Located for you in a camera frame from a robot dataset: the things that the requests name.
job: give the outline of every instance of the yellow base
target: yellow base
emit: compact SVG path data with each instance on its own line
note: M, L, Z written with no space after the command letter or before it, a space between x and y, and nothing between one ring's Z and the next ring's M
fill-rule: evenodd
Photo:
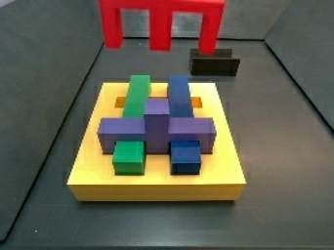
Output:
M147 155L145 176L115 176L113 155L103 155L97 136L102 117L122 117L118 98L127 96L127 83L105 83L90 118L69 187L79 201L237 200L245 174L236 151L214 83L191 83L202 107L195 117L213 117L217 139L213 154L202 155L199 176L171 176L170 156ZM153 98L167 97L167 84L153 83Z

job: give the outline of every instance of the small green cube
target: small green cube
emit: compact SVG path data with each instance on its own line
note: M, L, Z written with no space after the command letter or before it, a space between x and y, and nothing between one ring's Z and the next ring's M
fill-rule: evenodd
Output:
M115 145L113 165L115 169L115 175L143 175L145 142L118 142Z

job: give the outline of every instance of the small blue cube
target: small blue cube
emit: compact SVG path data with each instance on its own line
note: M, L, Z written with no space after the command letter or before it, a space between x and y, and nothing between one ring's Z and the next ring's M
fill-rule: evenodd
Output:
M171 175L199 175L199 141L171 142Z

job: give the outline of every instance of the red arch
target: red arch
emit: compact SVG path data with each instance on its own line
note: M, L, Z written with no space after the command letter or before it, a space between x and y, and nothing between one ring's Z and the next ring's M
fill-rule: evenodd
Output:
M169 51L174 12L202 14L198 47L202 54L214 54L222 23L225 0L99 0L107 48L123 43L122 9L149 10L150 49Z

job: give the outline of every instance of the green bar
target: green bar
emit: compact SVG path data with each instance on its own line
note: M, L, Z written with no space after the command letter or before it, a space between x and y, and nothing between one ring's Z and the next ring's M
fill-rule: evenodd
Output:
M143 175L145 142L118 142L115 145L113 165L115 169L115 175Z
M143 117L145 103L150 98L150 75L133 75L123 117ZM113 165L115 175L145 174L145 142L118 142Z
M150 75L133 75L123 117L143 117L145 102L150 98Z

